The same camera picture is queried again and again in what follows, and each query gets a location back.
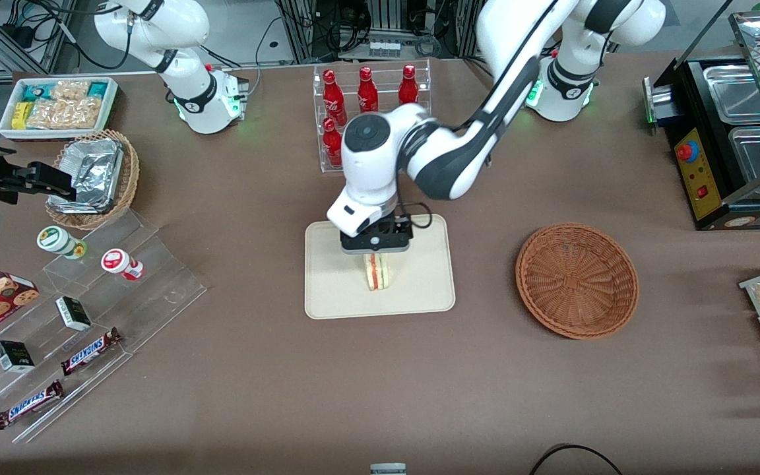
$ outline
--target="red bottle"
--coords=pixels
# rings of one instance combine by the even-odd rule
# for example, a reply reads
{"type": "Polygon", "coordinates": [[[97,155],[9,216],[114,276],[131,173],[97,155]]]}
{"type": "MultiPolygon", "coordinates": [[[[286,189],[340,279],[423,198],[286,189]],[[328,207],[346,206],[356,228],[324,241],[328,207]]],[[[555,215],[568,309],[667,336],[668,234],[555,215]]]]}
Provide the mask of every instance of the red bottle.
{"type": "Polygon", "coordinates": [[[325,117],[322,123],[325,126],[325,135],[322,135],[322,141],[325,142],[325,153],[330,160],[330,165],[335,168],[342,166],[342,135],[336,130],[336,123],[332,118],[325,117]]]}
{"type": "Polygon", "coordinates": [[[342,88],[336,84],[336,73],[332,69],[325,69],[322,78],[325,80],[325,109],[328,117],[335,120],[338,126],[344,127],[348,123],[348,114],[344,111],[342,88]]]}
{"type": "Polygon", "coordinates": [[[403,106],[410,102],[418,102],[418,83],[416,83],[416,67],[412,64],[404,66],[404,80],[398,88],[398,101],[403,106]]]}
{"type": "Polygon", "coordinates": [[[360,112],[377,112],[377,85],[371,79],[371,67],[360,67],[360,89],[356,96],[360,99],[360,112]]]}

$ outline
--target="snickers bar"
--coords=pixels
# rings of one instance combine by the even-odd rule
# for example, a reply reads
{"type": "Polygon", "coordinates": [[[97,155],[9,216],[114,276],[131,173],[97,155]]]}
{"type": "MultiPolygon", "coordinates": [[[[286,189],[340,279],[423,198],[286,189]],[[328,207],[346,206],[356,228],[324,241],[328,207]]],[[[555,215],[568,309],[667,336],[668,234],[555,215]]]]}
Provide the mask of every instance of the snickers bar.
{"type": "Polygon", "coordinates": [[[55,379],[55,381],[51,383],[48,388],[45,388],[45,390],[42,390],[18,405],[13,406],[10,408],[10,411],[0,412],[0,430],[15,423],[25,414],[31,411],[36,411],[40,406],[57,398],[63,398],[63,386],[61,386],[60,381],[55,379]]]}
{"type": "Polygon", "coordinates": [[[111,328],[108,333],[103,334],[101,338],[91,343],[90,346],[87,346],[87,348],[77,352],[72,358],[61,363],[61,367],[63,367],[63,375],[72,375],[76,369],[79,369],[85,364],[90,363],[90,361],[96,359],[108,348],[111,348],[111,345],[118,342],[118,340],[121,340],[121,335],[115,327],[111,328]]]}

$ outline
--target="aluminum foil container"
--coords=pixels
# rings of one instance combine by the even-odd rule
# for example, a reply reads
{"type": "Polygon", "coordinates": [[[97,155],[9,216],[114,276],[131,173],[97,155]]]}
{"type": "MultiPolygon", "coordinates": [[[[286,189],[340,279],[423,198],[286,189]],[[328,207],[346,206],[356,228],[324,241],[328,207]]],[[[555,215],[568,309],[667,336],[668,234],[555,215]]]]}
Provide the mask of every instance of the aluminum foil container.
{"type": "Polygon", "coordinates": [[[75,201],[58,196],[46,199],[63,214],[103,214],[113,208],[125,147],[114,139],[75,142],[63,151],[58,168],[72,177],[75,201]]]}

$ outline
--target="wicker basket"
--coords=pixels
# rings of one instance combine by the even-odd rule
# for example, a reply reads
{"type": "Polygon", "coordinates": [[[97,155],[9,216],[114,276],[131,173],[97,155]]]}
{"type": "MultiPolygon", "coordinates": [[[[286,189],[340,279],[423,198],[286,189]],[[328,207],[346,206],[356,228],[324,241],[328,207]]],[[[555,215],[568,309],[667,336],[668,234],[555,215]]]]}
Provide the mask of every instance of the wicker basket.
{"type": "MultiPolygon", "coordinates": [[[[67,144],[66,147],[75,142],[97,141],[98,139],[115,139],[115,141],[119,141],[125,147],[125,155],[123,157],[123,164],[121,165],[123,168],[119,172],[119,184],[115,193],[117,199],[113,208],[105,214],[63,214],[52,210],[49,205],[46,205],[46,213],[51,216],[51,219],[61,226],[66,226],[66,228],[76,228],[84,231],[96,229],[100,224],[115,216],[115,214],[126,210],[133,201],[133,195],[137,192],[139,157],[137,156],[137,151],[133,150],[131,142],[121,133],[114,130],[102,130],[99,133],[91,133],[90,135],[79,137],[67,144]]],[[[60,166],[61,157],[63,157],[63,151],[66,150],[66,147],[63,147],[63,150],[57,154],[57,159],[55,160],[56,168],[60,166]]]]}
{"type": "Polygon", "coordinates": [[[515,283],[541,324],[578,340],[620,330],[639,301],[627,253],[603,232],[577,223],[531,235],[518,254],[515,283]]]}

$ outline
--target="brown tablecloth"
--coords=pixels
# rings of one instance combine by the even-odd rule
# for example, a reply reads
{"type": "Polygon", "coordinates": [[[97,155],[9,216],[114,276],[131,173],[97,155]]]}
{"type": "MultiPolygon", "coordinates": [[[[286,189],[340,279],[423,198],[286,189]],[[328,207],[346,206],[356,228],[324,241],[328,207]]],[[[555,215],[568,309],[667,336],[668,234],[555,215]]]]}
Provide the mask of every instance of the brown tablecloth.
{"type": "MultiPolygon", "coordinates": [[[[610,56],[580,117],[522,111],[473,190],[431,203],[449,223],[452,310],[346,321],[303,310],[304,230],[344,183],[319,172],[310,67],[265,70],[247,120],[212,136],[178,120],[158,76],[118,76],[112,126],[142,162],[134,208],[210,288],[33,442],[0,433],[0,473],[345,475],[400,460],[413,475],[516,474],[559,442],[628,473],[760,472],[760,328],[736,285],[760,274],[760,232],[694,231],[664,136],[643,129],[640,79],[670,58],[610,56]],[[603,229],[637,268],[639,307],[613,337],[556,336],[519,299],[519,247],[566,220],[603,229]]],[[[461,61],[432,71],[447,123],[489,88],[461,61]]],[[[13,146],[24,163],[61,144],[13,146]]],[[[0,270],[49,261],[30,231],[50,222],[42,202],[0,204],[0,270]]]]}

